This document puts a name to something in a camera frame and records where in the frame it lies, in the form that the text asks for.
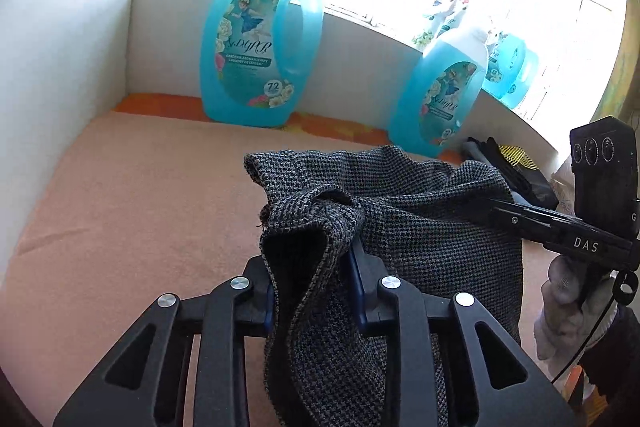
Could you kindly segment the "right hand in white glove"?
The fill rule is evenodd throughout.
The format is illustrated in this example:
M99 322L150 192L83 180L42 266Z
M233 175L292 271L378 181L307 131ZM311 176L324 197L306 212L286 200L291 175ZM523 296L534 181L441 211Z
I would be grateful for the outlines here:
M559 372L573 355L593 347L614 322L614 277L606 274L580 305L587 265L568 256L554 258L541 288L542 309L534 323L537 358Z

